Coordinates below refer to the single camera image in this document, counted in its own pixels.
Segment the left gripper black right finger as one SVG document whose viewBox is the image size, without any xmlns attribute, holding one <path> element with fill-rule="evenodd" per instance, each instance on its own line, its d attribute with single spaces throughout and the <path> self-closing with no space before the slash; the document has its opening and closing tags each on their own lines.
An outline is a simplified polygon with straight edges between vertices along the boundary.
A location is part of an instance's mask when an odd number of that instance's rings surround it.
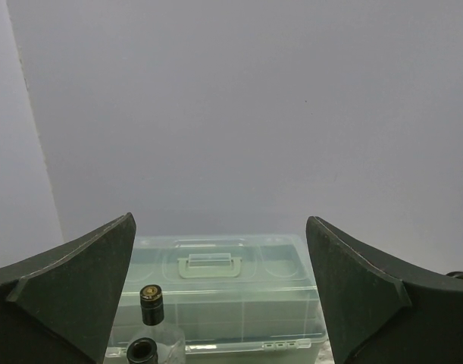
<svg viewBox="0 0 463 364">
<path fill-rule="evenodd" d="M 463 280 L 310 217 L 306 239 L 336 363 L 463 363 Z"/>
</svg>

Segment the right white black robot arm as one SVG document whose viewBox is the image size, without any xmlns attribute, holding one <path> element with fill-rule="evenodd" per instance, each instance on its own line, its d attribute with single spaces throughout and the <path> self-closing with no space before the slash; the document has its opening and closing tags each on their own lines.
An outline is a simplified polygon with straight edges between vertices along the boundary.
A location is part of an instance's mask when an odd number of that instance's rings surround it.
<svg viewBox="0 0 463 364">
<path fill-rule="evenodd" d="M 463 280 L 463 271 L 451 271 L 446 274 L 447 276 L 451 278 L 456 278 L 456 279 L 461 279 Z"/>
</svg>

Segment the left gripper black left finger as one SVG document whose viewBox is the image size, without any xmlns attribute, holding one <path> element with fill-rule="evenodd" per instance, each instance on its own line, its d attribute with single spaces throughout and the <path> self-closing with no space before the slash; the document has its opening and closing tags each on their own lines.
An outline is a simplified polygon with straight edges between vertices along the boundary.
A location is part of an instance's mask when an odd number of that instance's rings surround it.
<svg viewBox="0 0 463 364">
<path fill-rule="evenodd" d="M 0 268 L 0 363 L 101 363 L 136 222 L 120 216 Z"/>
</svg>

